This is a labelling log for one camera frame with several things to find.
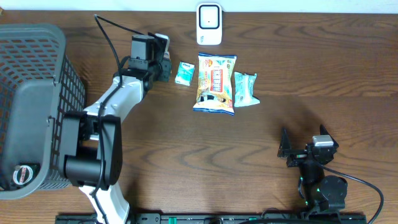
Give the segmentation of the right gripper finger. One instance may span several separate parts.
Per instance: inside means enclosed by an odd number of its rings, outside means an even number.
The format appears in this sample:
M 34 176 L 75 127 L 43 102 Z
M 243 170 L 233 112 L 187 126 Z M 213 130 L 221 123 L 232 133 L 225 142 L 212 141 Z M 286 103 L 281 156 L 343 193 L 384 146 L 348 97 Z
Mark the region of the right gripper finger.
M 329 134 L 329 132 L 326 130 L 326 127 L 324 125 L 320 125 L 320 134 L 324 136 L 329 136 L 330 139 L 333 141 L 333 146 L 335 148 L 338 148 L 338 143 L 333 139 L 333 137 Z
M 281 140 L 279 145 L 279 150 L 277 153 L 278 157 L 288 157 L 291 154 L 292 146 L 289 140 L 289 135 L 287 134 L 287 130 L 282 128 L 281 131 Z

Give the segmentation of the teal small carton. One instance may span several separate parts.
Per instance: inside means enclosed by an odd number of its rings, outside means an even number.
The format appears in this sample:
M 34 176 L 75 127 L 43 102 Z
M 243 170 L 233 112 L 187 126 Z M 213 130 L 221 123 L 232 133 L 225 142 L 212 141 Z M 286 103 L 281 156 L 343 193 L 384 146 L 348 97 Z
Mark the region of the teal small carton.
M 194 64 L 187 62 L 180 62 L 175 76 L 175 83 L 180 85 L 190 86 L 195 71 Z

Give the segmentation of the yellow snack bag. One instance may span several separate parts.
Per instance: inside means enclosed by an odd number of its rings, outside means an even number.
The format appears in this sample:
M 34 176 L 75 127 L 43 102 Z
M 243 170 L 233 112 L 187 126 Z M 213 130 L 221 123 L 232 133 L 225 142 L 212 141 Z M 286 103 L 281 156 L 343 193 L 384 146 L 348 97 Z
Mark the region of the yellow snack bag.
M 231 76 L 236 55 L 198 54 L 198 90 L 193 111 L 234 116 Z

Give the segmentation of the mint green pack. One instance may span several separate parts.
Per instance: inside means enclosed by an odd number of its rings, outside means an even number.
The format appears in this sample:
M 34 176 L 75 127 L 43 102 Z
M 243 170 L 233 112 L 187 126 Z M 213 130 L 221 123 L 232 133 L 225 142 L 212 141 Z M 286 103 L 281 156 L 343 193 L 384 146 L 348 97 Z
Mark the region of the mint green pack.
M 235 107 L 257 105 L 260 101 L 254 96 L 254 83 L 257 74 L 234 73 L 235 80 Z

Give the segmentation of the round tape roll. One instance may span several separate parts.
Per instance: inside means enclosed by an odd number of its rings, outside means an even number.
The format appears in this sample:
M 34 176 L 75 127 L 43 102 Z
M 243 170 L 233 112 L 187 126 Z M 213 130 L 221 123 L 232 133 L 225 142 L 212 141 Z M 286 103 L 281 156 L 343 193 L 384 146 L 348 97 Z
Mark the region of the round tape roll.
M 17 186 L 28 184 L 34 177 L 34 170 L 28 165 L 15 166 L 12 182 Z

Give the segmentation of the orange small carton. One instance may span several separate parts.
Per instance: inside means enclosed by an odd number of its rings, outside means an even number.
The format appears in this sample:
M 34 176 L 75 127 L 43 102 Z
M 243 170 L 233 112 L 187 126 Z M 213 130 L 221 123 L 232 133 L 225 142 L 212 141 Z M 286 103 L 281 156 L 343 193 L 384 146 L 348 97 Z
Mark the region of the orange small carton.
M 170 61 L 170 54 L 169 54 L 169 52 L 164 52 L 163 60 Z

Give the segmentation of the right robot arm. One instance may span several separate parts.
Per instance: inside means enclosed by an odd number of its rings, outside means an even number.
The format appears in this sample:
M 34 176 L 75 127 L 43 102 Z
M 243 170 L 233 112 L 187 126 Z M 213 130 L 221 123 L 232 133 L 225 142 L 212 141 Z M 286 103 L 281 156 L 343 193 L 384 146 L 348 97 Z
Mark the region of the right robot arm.
M 320 126 L 320 134 L 313 136 L 304 149 L 294 149 L 287 130 L 282 128 L 277 156 L 286 159 L 287 167 L 299 168 L 298 192 L 307 205 L 307 209 L 300 213 L 301 218 L 309 220 L 316 215 L 337 214 L 345 208 L 347 181 L 335 175 L 325 175 L 323 167 L 334 159 L 338 147 L 324 125 Z

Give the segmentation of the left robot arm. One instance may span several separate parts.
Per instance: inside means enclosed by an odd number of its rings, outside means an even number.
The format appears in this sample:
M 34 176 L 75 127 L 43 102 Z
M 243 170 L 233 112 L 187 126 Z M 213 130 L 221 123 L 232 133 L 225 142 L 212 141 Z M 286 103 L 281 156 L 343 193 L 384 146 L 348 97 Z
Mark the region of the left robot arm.
M 70 110 L 63 117 L 58 171 L 90 199 L 95 223 L 130 221 L 130 204 L 118 182 L 121 125 L 154 82 L 169 80 L 169 44 L 163 34 L 134 35 L 131 54 L 118 62 L 109 89 L 84 110 Z

